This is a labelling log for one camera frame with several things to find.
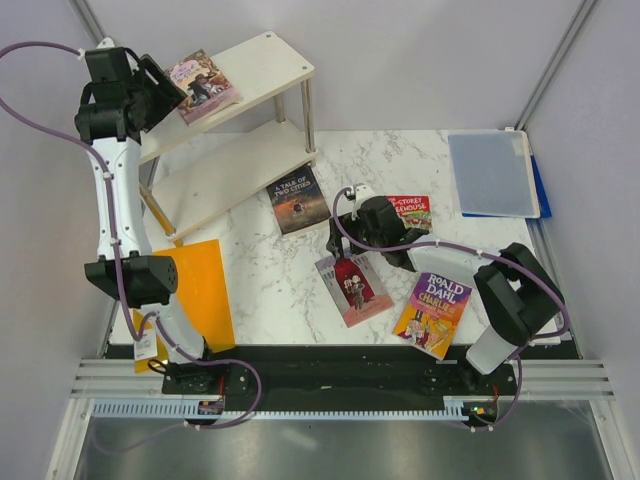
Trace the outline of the purple castle cover book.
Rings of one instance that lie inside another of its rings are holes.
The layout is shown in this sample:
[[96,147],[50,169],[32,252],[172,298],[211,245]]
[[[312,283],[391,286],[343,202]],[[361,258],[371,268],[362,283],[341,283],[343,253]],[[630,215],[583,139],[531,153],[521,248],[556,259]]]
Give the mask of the purple castle cover book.
[[347,328],[391,309],[394,302],[365,254],[328,256],[315,263]]

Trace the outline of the Taming of the Shrew book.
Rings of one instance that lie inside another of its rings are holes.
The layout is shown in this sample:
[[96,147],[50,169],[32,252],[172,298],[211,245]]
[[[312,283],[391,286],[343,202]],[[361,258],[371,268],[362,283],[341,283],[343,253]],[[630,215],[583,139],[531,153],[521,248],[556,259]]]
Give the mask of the Taming of the Shrew book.
[[202,49],[166,70],[186,97],[177,110],[187,125],[240,103],[241,92]]

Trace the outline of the dark Tale of Two Cities book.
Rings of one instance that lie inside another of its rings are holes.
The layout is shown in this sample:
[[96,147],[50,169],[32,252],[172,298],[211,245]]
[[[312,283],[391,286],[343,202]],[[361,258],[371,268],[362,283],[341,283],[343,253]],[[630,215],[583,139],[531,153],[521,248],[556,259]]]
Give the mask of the dark Tale of Two Cities book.
[[309,164],[289,172],[266,190],[283,237],[316,229],[331,216]]

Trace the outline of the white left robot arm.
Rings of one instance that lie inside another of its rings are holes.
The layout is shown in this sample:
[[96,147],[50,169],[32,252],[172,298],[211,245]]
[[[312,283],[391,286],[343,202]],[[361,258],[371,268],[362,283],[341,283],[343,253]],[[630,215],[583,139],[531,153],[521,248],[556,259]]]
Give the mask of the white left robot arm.
[[185,382],[198,393],[211,392],[220,371],[202,359],[206,342],[178,299],[174,259],[152,251],[140,198],[142,136],[186,96],[149,55],[110,38],[86,51],[84,60],[90,81],[75,126],[93,169],[100,226],[97,258],[85,264],[85,276],[120,303],[134,341],[143,341],[151,327],[171,362],[191,362]]

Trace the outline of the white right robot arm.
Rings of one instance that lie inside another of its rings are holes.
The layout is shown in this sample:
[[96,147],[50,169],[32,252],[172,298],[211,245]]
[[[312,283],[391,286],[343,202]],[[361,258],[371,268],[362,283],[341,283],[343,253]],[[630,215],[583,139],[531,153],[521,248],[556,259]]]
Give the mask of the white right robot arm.
[[469,393],[489,387],[494,371],[531,341],[560,336],[570,325],[562,293],[528,247],[486,250],[407,228],[389,198],[364,184],[341,189],[333,200],[327,250],[341,256],[344,240],[355,254],[377,252],[396,268],[476,289],[489,326],[457,371]]

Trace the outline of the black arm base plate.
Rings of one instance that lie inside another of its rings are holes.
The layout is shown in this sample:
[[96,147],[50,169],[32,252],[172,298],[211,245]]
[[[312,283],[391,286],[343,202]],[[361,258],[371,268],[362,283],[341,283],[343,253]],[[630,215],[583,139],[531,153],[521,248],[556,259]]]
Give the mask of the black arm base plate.
[[238,346],[213,365],[169,366],[162,391],[222,394],[232,409],[264,412],[428,410],[447,397],[506,398],[516,391],[509,364],[483,376],[457,347],[437,361],[406,346]]

